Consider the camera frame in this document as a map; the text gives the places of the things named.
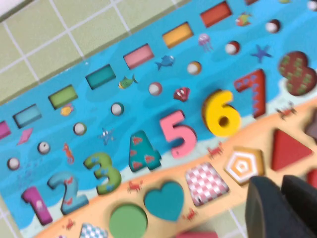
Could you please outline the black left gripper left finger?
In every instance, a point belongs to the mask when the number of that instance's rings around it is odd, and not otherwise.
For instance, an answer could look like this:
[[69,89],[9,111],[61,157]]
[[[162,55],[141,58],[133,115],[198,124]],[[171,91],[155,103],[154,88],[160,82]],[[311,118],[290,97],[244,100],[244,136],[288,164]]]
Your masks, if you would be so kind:
[[305,223],[267,177],[254,176],[248,187],[245,222],[250,238],[315,238],[317,223]]

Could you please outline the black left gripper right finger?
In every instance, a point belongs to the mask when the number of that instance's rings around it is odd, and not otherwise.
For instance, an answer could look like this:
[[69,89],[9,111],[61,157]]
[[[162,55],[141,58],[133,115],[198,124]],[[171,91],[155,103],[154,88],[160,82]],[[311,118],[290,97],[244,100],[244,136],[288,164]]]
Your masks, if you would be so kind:
[[281,192],[305,223],[317,222],[317,189],[299,177],[285,175]]

